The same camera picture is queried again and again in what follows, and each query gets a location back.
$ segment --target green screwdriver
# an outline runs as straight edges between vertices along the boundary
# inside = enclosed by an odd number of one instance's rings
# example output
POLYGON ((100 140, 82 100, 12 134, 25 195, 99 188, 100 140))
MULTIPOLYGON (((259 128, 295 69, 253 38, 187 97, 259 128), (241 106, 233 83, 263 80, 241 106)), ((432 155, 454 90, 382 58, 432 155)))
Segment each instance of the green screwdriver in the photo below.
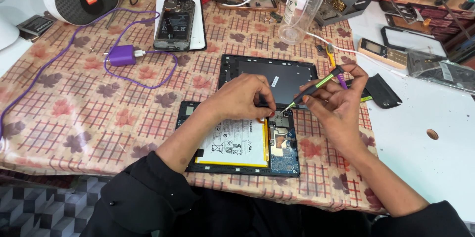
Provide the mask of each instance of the green screwdriver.
POLYGON ((315 84, 315 86, 310 86, 308 87, 306 90, 304 90, 301 94, 299 94, 295 99, 294 101, 289 104, 289 106, 287 106, 287 108, 285 108, 282 112, 276 114, 276 116, 280 115, 281 113, 287 111, 288 109, 296 106, 297 104, 299 104, 300 102, 302 102, 302 98, 305 96, 305 95, 311 95, 312 93, 314 93, 315 91, 317 91, 318 88, 320 88, 323 84, 325 84, 327 81, 329 81, 330 79, 334 78, 335 76, 338 76, 339 74, 345 72, 343 70, 343 68, 340 66, 340 65, 336 65, 335 66, 335 69, 332 70, 330 72, 330 74, 328 76, 325 76, 320 82, 318 82, 317 84, 315 84))

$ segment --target gray checkered floor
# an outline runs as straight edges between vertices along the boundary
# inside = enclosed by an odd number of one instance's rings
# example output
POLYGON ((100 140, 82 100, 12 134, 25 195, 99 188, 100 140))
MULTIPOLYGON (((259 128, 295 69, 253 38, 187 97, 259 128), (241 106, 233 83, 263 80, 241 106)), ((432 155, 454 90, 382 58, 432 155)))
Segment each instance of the gray checkered floor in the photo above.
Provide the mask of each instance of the gray checkered floor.
POLYGON ((75 190, 0 187, 0 236, 78 237, 109 180, 84 176, 75 190))

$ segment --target metal rod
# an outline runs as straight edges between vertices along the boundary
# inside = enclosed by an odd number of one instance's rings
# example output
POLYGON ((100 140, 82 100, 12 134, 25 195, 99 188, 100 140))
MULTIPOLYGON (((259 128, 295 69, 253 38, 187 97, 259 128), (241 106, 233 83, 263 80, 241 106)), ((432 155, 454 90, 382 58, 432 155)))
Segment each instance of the metal rod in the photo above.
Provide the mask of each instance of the metal rod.
MULTIPOLYGON (((124 0, 119 0, 119 2, 117 3, 117 7, 120 7, 120 5, 122 5, 124 0)), ((112 15, 111 15, 111 18, 109 19, 109 21, 107 22, 107 24, 105 25, 105 28, 106 29, 109 29, 110 25, 112 24, 112 22, 114 21, 114 19, 116 18, 117 16, 117 11, 113 12, 112 15)))
POLYGON ((406 15, 401 11, 401 9, 399 9, 398 5, 393 0, 389 0, 389 1, 394 6, 396 11, 398 11, 398 13, 402 16, 402 19, 404 19, 404 21, 406 21, 407 24, 412 24, 412 23, 415 23, 417 21, 417 19, 409 21, 409 19, 407 19, 406 15))
POLYGON ((462 32, 465 34, 465 36, 468 38, 468 40, 474 41, 474 40, 475 40, 475 37, 472 37, 472 36, 467 32, 467 30, 464 28, 464 26, 462 25, 462 23, 457 19, 457 17, 456 17, 455 14, 452 12, 452 10, 447 6, 447 3, 445 2, 445 0, 436 0, 435 5, 440 5, 440 3, 447 9, 447 11, 448 11, 448 13, 450 14, 450 16, 452 16, 452 18, 454 18, 454 21, 457 23, 458 27, 460 27, 460 30, 462 30, 462 32))

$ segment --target plastic bottle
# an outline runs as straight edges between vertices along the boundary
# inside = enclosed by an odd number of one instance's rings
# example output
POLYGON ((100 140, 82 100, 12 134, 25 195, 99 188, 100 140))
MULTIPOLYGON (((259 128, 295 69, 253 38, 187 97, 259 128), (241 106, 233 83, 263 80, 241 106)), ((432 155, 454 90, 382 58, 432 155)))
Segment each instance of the plastic bottle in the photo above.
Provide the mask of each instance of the plastic bottle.
POLYGON ((284 18, 279 27, 282 42, 289 45, 302 42, 322 2, 323 0, 287 0, 284 18))

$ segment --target floral checkered tablecloth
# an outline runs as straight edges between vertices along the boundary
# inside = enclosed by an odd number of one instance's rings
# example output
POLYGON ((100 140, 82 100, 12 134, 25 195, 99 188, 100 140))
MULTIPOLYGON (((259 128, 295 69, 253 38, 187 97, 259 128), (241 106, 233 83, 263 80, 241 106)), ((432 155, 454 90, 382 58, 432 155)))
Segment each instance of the floral checkered tablecloth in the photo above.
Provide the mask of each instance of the floral checkered tablecloth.
MULTIPOLYGON (((133 10, 155 10, 155 0, 140 0, 133 10)), ((33 175, 113 175, 157 149, 169 137, 182 100, 203 101, 217 89, 223 53, 252 55, 315 63, 319 76, 329 73, 319 40, 307 36, 288 46, 277 37, 278 25, 266 21, 268 13, 220 10, 214 2, 203 6, 208 41, 206 51, 180 52, 178 67, 158 89, 146 89, 105 73, 102 53, 130 22, 151 15, 120 11, 80 31, 71 48, 39 77, 33 89, 10 109, 0 144, 0 167, 33 175)), ((280 5, 283 13, 284 4, 280 5)), ((121 44, 152 50, 154 23, 136 24, 121 44)), ((56 22, 0 78, 0 106, 6 107, 31 83, 37 70, 63 49, 75 26, 56 22)), ((347 21, 310 29, 335 45, 353 49, 347 21)), ((352 53, 336 52, 337 63, 355 61, 352 53)), ((148 85, 159 83, 174 66, 164 54, 147 54, 137 64, 111 67, 117 74, 148 85)), ((294 112, 299 144, 300 178, 185 173, 194 186, 262 197, 284 203, 319 206, 328 210, 352 209, 384 212, 382 204, 362 177, 331 147, 318 120, 308 111, 294 112)), ((360 107, 360 135, 376 154, 366 105, 360 107)))

